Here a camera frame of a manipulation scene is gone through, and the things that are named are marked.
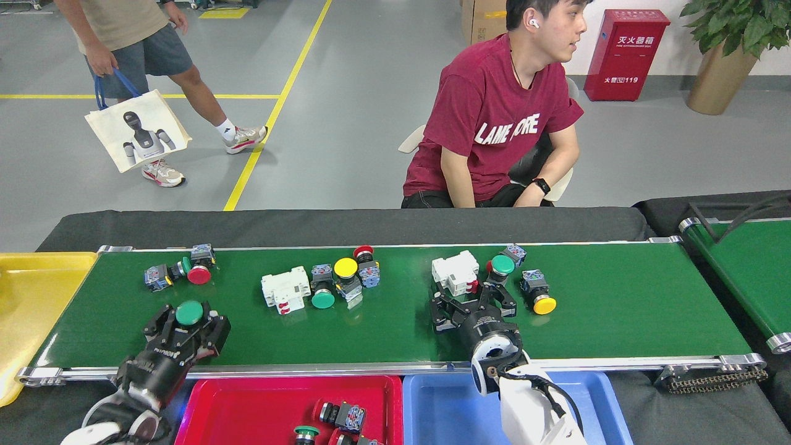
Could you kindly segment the person's right hand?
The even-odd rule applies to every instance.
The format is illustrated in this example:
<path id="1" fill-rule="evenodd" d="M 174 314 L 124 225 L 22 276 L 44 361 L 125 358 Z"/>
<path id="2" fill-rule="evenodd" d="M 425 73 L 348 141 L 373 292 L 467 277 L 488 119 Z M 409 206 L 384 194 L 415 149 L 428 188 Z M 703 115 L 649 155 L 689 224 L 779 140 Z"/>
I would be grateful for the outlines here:
<path id="1" fill-rule="evenodd" d="M 93 73 L 102 78 L 105 75 L 115 74 L 119 68 L 116 57 L 101 42 L 85 43 L 85 56 Z"/>

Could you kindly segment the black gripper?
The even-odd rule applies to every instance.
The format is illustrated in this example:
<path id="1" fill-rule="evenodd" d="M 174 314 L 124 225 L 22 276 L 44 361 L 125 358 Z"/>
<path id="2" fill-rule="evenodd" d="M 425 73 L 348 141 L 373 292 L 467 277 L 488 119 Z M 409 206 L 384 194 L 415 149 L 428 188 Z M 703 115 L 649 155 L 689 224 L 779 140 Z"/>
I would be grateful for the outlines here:
<path id="1" fill-rule="evenodd" d="M 459 302 L 443 291 L 435 291 L 431 299 L 431 319 L 435 333 L 442 333 L 459 328 L 463 346 L 469 352 L 475 349 L 490 336 L 503 336 L 503 351 L 517 351 L 520 340 L 517 339 L 518 326 L 503 321 L 503 316 L 515 316 L 517 304 L 503 284 L 484 282 L 482 304 L 486 309 L 472 311 L 464 303 Z"/>
<path id="2" fill-rule="evenodd" d="M 119 392 L 146 405 L 167 405 L 196 361 L 220 355 L 231 324 L 226 316 L 209 312 L 206 324 L 200 329 L 200 341 L 187 340 L 181 346 L 161 345 L 172 344 L 175 327 L 176 309 L 165 304 L 146 324 L 149 345 L 119 367 Z"/>

